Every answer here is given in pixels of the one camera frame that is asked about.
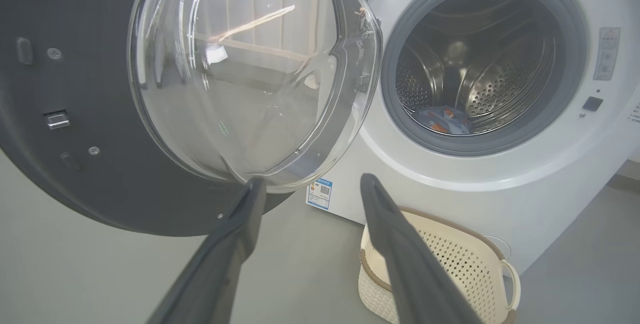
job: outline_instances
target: white laundry basket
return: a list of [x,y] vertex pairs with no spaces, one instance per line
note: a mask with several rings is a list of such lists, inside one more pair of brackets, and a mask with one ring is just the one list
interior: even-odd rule
[[[511,324],[521,296],[521,284],[514,267],[500,250],[482,235],[439,217],[400,208],[446,272],[464,294],[484,324]],[[365,226],[360,243],[361,269],[358,291],[362,303],[383,319],[398,324],[385,258],[371,244]],[[505,292],[503,269],[513,279],[511,303]]]

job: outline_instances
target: sticker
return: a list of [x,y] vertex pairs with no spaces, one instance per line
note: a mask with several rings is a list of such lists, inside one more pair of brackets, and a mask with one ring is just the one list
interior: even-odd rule
[[601,28],[598,47],[598,62],[594,80],[611,80],[613,68],[616,66],[618,46],[620,44],[620,28]]
[[329,199],[331,198],[331,187],[333,183],[329,180],[318,179],[306,190],[306,202],[314,207],[329,210]]
[[633,110],[631,110],[631,114],[629,114],[629,120],[634,123],[640,124],[640,103],[638,103]]

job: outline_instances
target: washing machine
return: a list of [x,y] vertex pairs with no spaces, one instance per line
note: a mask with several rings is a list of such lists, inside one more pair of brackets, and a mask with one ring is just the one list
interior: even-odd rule
[[[60,203],[124,230],[211,233],[256,177],[266,210],[308,187],[308,203],[363,222],[358,181],[373,173],[396,203],[491,237],[523,271],[639,140],[634,0],[0,11],[2,150]],[[421,118],[435,108],[461,113],[462,132]]]
[[638,145],[636,0],[368,2],[379,85],[306,202],[363,223],[373,173],[398,205],[486,235],[525,271]]

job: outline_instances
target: wall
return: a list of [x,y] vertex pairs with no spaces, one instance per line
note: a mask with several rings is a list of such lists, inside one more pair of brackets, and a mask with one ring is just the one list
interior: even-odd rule
[[640,162],[640,147],[638,147],[638,149],[635,151],[635,153],[633,153],[633,155],[631,155],[629,160],[635,161],[635,162]]

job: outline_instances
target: clothes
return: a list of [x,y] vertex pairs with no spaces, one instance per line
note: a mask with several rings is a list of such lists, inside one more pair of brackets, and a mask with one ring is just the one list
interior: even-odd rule
[[471,122],[461,110],[447,106],[425,107],[416,111],[413,117],[421,125],[443,134],[471,134]]

